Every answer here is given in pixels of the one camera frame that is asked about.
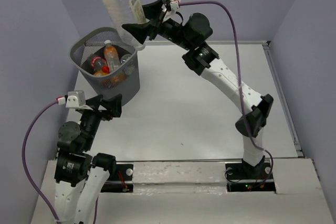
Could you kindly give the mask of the large clear beige-label bottle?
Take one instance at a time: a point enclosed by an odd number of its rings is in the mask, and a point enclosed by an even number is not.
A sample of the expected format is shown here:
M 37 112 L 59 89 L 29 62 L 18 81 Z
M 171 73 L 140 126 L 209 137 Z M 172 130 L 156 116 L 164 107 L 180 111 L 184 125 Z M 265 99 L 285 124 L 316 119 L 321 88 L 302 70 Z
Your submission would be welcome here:
M 145 45 L 139 43 L 123 24 L 144 24 L 146 18 L 140 0 L 102 0 L 121 40 L 140 51 Z

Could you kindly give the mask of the small red-label cola bottle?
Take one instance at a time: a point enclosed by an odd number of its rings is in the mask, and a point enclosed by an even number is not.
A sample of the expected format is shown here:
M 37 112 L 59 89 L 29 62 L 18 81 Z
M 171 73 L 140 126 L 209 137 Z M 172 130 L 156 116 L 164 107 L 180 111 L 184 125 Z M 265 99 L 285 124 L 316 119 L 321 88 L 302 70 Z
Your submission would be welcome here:
M 89 59 L 89 62 L 96 72 L 98 71 L 102 71 L 103 73 L 110 72 L 109 66 L 107 65 L 106 61 L 100 56 L 92 55 Z

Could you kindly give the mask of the clear jar silver lid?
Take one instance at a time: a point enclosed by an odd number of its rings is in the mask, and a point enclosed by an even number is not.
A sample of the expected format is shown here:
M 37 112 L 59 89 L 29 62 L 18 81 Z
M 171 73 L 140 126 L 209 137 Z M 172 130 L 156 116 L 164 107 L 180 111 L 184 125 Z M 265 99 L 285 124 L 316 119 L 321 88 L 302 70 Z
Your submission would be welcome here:
M 121 64 L 125 64 L 128 60 L 130 60 L 132 58 L 131 54 L 125 54 L 120 58 L 120 62 Z

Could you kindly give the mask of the orange juice bottle white cap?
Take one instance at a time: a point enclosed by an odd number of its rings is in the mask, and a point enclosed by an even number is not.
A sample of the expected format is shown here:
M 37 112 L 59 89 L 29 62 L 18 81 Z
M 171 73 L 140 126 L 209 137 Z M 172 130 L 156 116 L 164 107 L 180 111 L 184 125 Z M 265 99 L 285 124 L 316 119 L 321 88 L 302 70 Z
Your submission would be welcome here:
M 107 65 L 110 69 L 110 72 L 114 72 L 121 67 L 121 62 L 119 59 L 119 54 L 117 49 L 112 45 L 110 40 L 104 42 L 104 57 L 107 62 Z

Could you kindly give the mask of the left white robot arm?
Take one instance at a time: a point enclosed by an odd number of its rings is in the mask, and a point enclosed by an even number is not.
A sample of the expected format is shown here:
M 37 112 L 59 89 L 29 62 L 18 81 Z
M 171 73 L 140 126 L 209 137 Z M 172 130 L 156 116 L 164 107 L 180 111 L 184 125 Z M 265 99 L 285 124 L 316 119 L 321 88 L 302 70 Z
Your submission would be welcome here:
M 122 95 L 105 100 L 86 99 L 83 91 L 71 91 L 58 100 L 81 114 L 79 122 L 65 122 L 58 130 L 54 208 L 58 223 L 87 223 L 98 196 L 117 171 L 116 157 L 88 154 L 101 121 L 119 118 Z

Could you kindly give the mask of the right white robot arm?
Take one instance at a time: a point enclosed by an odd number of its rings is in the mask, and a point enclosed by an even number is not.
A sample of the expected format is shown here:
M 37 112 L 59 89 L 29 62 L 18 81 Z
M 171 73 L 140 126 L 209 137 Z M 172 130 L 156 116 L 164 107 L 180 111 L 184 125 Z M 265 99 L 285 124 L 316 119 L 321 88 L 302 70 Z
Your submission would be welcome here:
M 187 52 L 182 58 L 188 68 L 212 83 L 238 107 L 242 115 L 235 127 L 243 136 L 244 147 L 241 171 L 246 177 L 253 178 L 260 173 L 265 161 L 263 128 L 274 99 L 269 94 L 261 95 L 245 84 L 241 73 L 234 74 L 219 54 L 207 44 L 206 40 L 213 30 L 205 15 L 193 13 L 185 24 L 167 18 L 167 14 L 176 12 L 181 6 L 197 4 L 198 2 L 158 0 L 143 5 L 148 22 L 123 24 L 122 28 L 141 44 L 160 35 L 185 49 Z

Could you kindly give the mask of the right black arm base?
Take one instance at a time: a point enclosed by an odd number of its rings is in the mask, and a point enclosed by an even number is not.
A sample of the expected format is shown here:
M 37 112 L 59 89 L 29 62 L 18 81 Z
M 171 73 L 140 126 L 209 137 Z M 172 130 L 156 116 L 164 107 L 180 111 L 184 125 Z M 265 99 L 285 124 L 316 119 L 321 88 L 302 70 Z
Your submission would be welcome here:
M 269 175 L 270 164 L 263 163 L 256 171 L 245 171 L 242 163 L 225 164 L 226 189 L 229 193 L 276 192 L 273 174 Z

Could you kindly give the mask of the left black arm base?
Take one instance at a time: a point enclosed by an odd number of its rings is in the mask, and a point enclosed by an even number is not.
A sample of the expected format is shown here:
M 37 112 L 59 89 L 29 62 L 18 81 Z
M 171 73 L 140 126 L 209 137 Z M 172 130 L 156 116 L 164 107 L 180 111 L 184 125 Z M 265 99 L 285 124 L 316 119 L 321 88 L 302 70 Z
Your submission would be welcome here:
M 103 185 L 102 193 L 132 193 L 133 192 L 133 164 L 117 164 L 116 173 L 110 176 Z

